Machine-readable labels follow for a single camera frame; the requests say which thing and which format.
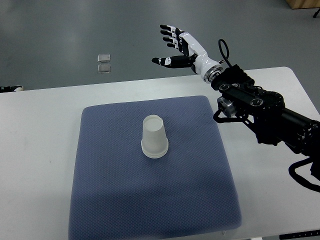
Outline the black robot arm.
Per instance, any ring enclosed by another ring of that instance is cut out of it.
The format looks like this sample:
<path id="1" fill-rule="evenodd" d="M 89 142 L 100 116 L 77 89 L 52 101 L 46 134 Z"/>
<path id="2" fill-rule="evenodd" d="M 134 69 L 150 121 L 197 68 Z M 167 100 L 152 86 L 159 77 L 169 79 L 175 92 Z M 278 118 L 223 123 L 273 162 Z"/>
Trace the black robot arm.
<path id="1" fill-rule="evenodd" d="M 284 142 L 294 153 L 320 156 L 320 123 L 285 107 L 283 96 L 257 86 L 237 64 L 229 62 L 229 52 L 220 54 L 227 69 L 211 76 L 211 87 L 221 93 L 217 123 L 244 123 L 255 133 L 258 143 L 276 146 Z"/>

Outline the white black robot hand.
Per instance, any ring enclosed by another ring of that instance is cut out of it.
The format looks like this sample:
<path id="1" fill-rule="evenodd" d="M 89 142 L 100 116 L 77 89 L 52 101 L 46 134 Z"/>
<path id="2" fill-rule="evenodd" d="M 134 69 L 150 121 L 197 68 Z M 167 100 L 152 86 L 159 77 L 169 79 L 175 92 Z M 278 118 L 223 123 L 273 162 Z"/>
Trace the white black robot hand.
<path id="1" fill-rule="evenodd" d="M 171 25 L 160 25 L 163 41 L 169 48 L 178 50 L 181 55 L 153 58 L 152 62 L 170 69 L 191 68 L 202 80 L 210 84 L 214 77 L 222 73 L 221 64 L 208 57 L 203 46 L 188 32 Z"/>

